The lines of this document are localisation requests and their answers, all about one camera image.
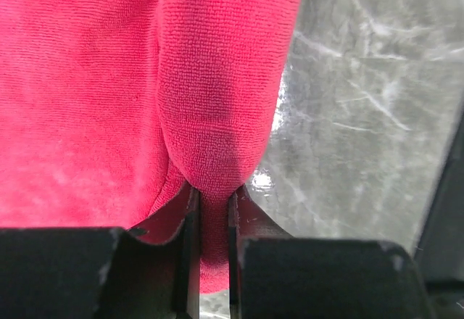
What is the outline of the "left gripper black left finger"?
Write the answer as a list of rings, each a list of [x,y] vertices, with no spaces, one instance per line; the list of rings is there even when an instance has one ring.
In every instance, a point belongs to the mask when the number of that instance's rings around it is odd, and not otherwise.
[[[1,230],[3,318],[198,318],[199,192],[130,229]]]

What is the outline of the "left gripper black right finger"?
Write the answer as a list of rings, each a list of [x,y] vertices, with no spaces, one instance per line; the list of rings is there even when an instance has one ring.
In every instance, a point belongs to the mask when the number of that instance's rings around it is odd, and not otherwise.
[[[297,238],[239,188],[228,202],[232,318],[433,318],[410,255],[390,241]]]

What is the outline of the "red towel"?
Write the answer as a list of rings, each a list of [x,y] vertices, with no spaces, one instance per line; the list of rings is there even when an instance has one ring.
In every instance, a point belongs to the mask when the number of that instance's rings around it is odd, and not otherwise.
[[[226,289],[300,1],[1,0],[1,225],[130,228],[188,182]]]

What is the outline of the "black base beam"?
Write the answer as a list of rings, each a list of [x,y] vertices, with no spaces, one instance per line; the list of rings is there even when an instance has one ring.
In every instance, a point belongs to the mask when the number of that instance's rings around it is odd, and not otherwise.
[[[463,120],[436,186],[415,261],[438,318],[463,317]]]

